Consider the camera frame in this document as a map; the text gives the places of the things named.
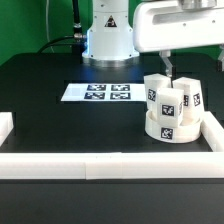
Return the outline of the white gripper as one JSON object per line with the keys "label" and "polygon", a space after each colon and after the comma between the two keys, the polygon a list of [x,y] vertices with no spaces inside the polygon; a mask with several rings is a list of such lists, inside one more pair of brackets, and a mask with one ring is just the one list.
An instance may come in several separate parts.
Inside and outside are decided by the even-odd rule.
{"label": "white gripper", "polygon": [[[133,17],[134,47],[138,52],[159,52],[168,77],[173,76],[171,51],[224,44],[224,0],[186,8],[183,0],[143,1]],[[224,71],[220,46],[218,71]]]}

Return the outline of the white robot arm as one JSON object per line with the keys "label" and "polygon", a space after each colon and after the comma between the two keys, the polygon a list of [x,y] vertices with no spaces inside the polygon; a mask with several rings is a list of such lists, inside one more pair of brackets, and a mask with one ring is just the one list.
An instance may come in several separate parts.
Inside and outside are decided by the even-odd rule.
{"label": "white robot arm", "polygon": [[92,0],[93,23],[82,54],[88,64],[123,66],[157,52],[173,73],[171,52],[218,45],[224,71],[224,0],[142,0],[128,21],[129,0]]}

